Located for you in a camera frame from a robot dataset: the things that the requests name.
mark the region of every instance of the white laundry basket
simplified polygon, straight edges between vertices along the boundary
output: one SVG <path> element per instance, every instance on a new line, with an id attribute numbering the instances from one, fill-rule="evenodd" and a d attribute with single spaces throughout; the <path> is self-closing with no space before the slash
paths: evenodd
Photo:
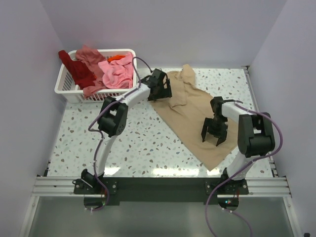
<path id="1" fill-rule="evenodd" d="M 98 49 L 98 51 L 106 58 L 113 57 L 115 55 L 124 55 L 128 52 L 131 52 L 133 56 L 135 57 L 136 54 L 131 49 Z M 75 54 L 76 50 L 71 51 L 68 53 L 70 55 L 70 58 L 72 60 L 76 60 Z M 137 68 L 137 62 L 134 60 L 135 68 Z M 136 85 L 137 82 L 137 76 L 134 72 L 133 75 L 133 86 Z M 55 85 L 55 92 L 57 94 L 63 95 L 67 101 L 70 103 L 89 103 L 89 102 L 102 102 L 105 97 L 107 96 L 118 96 L 125 92 L 127 92 L 129 89 L 104 89 L 99 90 L 94 95 L 90 96 L 89 98 L 84 98 L 83 96 L 83 90 L 80 89 L 78 85 L 75 84 L 71 74 L 68 72 L 67 68 L 64 64 L 61 65 L 57 82 Z"/>

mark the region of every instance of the beige cloth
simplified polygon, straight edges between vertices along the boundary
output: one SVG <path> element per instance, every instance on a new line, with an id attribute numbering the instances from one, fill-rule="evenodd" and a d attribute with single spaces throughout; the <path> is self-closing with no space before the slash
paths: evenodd
<path id="1" fill-rule="evenodd" d="M 212 170 L 237 145 L 237 124 L 228 119 L 227 139 L 218 147 L 215 146 L 218 139 L 209 133 L 202 142 L 204 119 L 213 118 L 210 105 L 213 97 L 195 87 L 195 73 L 189 65 L 184 65 L 181 72 L 167 74 L 172 97 L 152 102 L 152 106 L 183 144 L 208 170 Z"/>

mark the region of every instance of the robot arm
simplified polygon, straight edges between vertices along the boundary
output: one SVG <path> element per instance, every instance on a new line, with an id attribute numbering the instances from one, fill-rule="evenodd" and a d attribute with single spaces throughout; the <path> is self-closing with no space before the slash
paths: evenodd
<path id="1" fill-rule="evenodd" d="M 166 77 L 166 73 L 155 69 L 150 76 L 141 80 L 141 84 L 136 90 L 135 88 L 125 94 L 113 98 L 108 96 L 105 98 L 101 111 L 110 106 L 107 111 L 98 120 L 98 128 L 102 132 L 107 133 L 106 137 L 99 147 L 97 153 L 95 167 L 98 177 L 104 175 L 104 168 L 110 153 L 111 147 L 116 138 L 122 134 L 126 126 L 127 112 L 129 108 L 135 106 L 138 102 L 148 99 L 155 101 L 161 98 L 171 97 L 170 80 Z M 94 164 L 90 165 L 81 173 L 81 180 L 90 187 L 94 187 L 96 180 L 94 178 Z"/>
<path id="2" fill-rule="evenodd" d="M 206 133 L 218 138 L 217 146 L 227 137 L 228 118 L 238 123 L 238 148 L 239 152 L 232 164 L 227 167 L 225 175 L 229 178 L 238 172 L 245 164 L 258 156 L 264 156 L 275 148 L 275 139 L 272 123 L 260 115 L 254 115 L 238 108 L 234 100 L 223 100 L 214 97 L 211 100 L 214 118 L 205 118 L 202 129 L 202 140 L 205 141 Z M 233 180 L 242 180 L 246 177 L 250 165 L 239 173 Z"/>

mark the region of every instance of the pink cloth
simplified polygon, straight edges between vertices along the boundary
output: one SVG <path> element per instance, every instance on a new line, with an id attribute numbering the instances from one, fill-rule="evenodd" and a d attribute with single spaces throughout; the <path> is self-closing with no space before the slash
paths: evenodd
<path id="1" fill-rule="evenodd" d="M 133 54 L 126 54 L 125 58 L 114 60 L 109 63 L 107 60 L 99 62 L 98 65 L 104 72 L 103 84 L 110 89 L 127 89 L 133 86 Z"/>
<path id="2" fill-rule="evenodd" d="M 83 45 L 82 49 L 76 51 L 76 58 L 82 61 L 97 78 L 103 76 L 103 71 L 99 68 L 98 63 L 104 61 L 105 57 L 97 49 Z"/>
<path id="3" fill-rule="evenodd" d="M 91 95 L 95 94 L 99 90 L 107 89 L 102 82 L 102 78 L 97 78 L 93 81 L 95 86 L 91 85 L 83 89 L 84 98 L 88 98 Z"/>

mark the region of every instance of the terrazzo table surface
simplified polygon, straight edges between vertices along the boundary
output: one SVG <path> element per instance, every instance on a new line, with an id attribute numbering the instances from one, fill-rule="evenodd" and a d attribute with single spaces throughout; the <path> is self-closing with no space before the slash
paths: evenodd
<path id="1" fill-rule="evenodd" d="M 180 68 L 162 69 L 165 72 Z M 242 69 L 194 69 L 196 86 L 212 96 L 238 99 L 253 109 Z M 139 69 L 141 77 L 149 72 Z M 87 131 L 102 103 L 67 103 L 51 156 L 48 176 L 78 177 L 91 165 L 99 134 Z M 208 171 L 163 122 L 148 101 L 128 111 L 127 125 L 109 154 L 105 176 L 114 177 L 219 177 L 234 159 L 236 147 L 216 168 Z M 247 177 L 272 177 L 268 159 L 257 161 Z"/>

